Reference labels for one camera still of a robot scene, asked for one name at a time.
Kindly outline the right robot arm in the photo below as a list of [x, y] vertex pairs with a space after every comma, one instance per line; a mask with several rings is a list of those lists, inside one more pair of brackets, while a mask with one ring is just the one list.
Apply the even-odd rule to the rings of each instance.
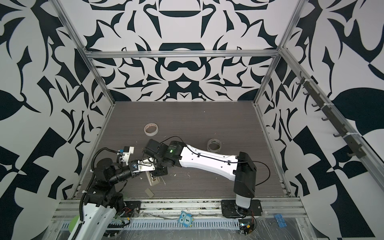
[[168, 145], [150, 139], [143, 154], [154, 160], [156, 168], [180, 167], [204, 170], [234, 182], [235, 208], [249, 210], [255, 197], [257, 168], [247, 153], [220, 155], [210, 153], [184, 141], [171, 141]]

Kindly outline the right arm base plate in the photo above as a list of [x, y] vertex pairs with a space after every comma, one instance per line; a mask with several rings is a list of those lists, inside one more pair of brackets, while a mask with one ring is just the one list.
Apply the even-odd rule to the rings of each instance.
[[237, 210], [236, 200], [221, 200], [222, 215], [225, 218], [236, 219], [245, 218], [251, 216], [261, 216], [263, 208], [259, 200], [251, 200], [251, 205], [248, 210], [241, 211]]

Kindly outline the white remote control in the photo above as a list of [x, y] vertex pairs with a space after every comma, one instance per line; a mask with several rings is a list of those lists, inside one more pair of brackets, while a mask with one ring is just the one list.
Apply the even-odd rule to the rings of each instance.
[[150, 186], [155, 186], [160, 183], [159, 178], [153, 176], [151, 172], [146, 172]]

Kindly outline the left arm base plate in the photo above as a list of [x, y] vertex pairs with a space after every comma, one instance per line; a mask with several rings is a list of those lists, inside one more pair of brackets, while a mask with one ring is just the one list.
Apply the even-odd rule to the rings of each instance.
[[122, 218], [138, 216], [141, 211], [141, 201], [124, 201], [124, 207], [120, 213]]

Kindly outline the grey battery cover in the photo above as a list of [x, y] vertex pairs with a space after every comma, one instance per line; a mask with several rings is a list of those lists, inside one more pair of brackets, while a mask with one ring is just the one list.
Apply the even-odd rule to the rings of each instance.
[[155, 194], [154, 194], [149, 188], [147, 188], [147, 189], [145, 190], [145, 193], [146, 193], [146, 195], [147, 195], [149, 198], [153, 198], [153, 197], [155, 196]]

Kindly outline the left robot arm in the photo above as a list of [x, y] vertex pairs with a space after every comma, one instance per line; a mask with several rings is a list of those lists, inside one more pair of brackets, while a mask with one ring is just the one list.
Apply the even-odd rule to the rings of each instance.
[[138, 176], [129, 166], [122, 167], [112, 159], [104, 158], [97, 162], [92, 179], [80, 200], [79, 219], [70, 236], [70, 240], [101, 240], [117, 235], [114, 228], [125, 228], [130, 220], [119, 220], [124, 211], [123, 194], [116, 190], [115, 185]]

